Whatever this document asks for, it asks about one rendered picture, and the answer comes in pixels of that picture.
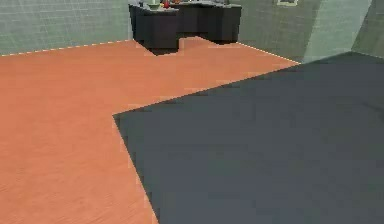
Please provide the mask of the black kitchen counter cabinet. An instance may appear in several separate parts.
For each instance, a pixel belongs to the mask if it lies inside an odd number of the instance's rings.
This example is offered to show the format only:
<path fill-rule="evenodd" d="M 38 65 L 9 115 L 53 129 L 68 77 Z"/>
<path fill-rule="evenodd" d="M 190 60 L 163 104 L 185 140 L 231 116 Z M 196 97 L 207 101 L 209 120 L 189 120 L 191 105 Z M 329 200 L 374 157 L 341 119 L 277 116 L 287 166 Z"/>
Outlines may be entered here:
<path fill-rule="evenodd" d="M 155 55 L 177 52 L 179 39 L 201 37 L 216 44 L 238 41 L 242 6 L 212 1 L 171 3 L 168 8 L 129 4 L 133 39 Z"/>

